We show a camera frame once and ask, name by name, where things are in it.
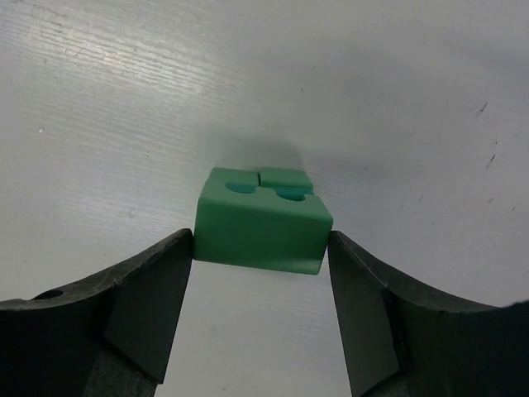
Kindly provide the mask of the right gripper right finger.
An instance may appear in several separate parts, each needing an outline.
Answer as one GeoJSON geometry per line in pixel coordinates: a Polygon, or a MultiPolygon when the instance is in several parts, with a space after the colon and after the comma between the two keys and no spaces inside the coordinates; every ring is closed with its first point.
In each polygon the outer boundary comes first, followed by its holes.
{"type": "Polygon", "coordinates": [[[342,232],[330,235],[328,260],[354,396],[527,395],[527,303],[448,294],[342,232]]]}

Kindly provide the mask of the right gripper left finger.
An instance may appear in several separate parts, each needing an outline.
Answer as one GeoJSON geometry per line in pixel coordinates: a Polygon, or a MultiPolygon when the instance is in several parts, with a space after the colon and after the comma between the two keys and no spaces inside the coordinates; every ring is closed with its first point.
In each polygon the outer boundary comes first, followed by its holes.
{"type": "Polygon", "coordinates": [[[169,364],[192,245],[185,228],[81,280],[2,301],[2,395],[154,395],[169,364]]]}

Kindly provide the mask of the light green rectangular block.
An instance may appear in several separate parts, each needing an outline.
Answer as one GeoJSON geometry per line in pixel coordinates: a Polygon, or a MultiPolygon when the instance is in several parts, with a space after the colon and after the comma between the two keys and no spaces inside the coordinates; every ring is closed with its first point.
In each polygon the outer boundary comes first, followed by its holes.
{"type": "Polygon", "coordinates": [[[200,193],[194,259],[317,275],[333,224],[322,199],[314,193],[290,201],[261,187],[238,194],[225,186],[231,170],[212,169],[200,193]]]}

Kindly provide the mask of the dark green rectangular block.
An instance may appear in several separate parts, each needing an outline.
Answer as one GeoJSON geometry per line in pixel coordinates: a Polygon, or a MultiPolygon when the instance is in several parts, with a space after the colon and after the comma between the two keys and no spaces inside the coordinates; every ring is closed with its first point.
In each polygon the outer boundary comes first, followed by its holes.
{"type": "Polygon", "coordinates": [[[304,171],[277,167],[231,170],[225,186],[238,194],[253,194],[258,187],[272,189],[280,198],[296,202],[314,195],[313,183],[304,171]]]}

